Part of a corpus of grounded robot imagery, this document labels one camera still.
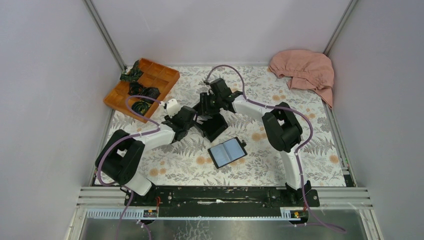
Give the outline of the black leather card holder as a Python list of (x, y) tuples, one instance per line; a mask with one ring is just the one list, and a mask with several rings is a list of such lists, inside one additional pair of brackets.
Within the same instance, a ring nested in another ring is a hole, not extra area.
[(216, 169), (220, 169), (247, 155), (246, 142), (238, 137), (212, 146), (207, 151)]

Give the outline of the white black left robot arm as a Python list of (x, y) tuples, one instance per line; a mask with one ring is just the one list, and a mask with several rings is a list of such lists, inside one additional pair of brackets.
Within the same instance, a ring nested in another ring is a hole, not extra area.
[(97, 180), (103, 186), (117, 184), (136, 193), (136, 199), (144, 206), (152, 204), (154, 184), (138, 173), (143, 153), (181, 141), (195, 125), (197, 112), (183, 106), (166, 115), (156, 129), (130, 134), (122, 129), (113, 133), (95, 162)]

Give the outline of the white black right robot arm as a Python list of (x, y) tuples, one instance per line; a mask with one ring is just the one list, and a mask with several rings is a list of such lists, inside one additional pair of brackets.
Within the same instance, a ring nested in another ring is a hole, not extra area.
[[(198, 122), (196, 128), (210, 142), (214, 141), (228, 127), (221, 115), (221, 110), (234, 114), (246, 115), (262, 122), (270, 145), (282, 155), (286, 172), (287, 201), (293, 206), (301, 205), (307, 199), (307, 192), (312, 188), (303, 175), (299, 149), (303, 129), (296, 116), (300, 112), (281, 102), (278, 105), (266, 105), (247, 98), (243, 91), (231, 91), (222, 78), (206, 82), (207, 92), (199, 95), (199, 103), (195, 105)], [(285, 153), (294, 150), (295, 160), (285, 157)]]

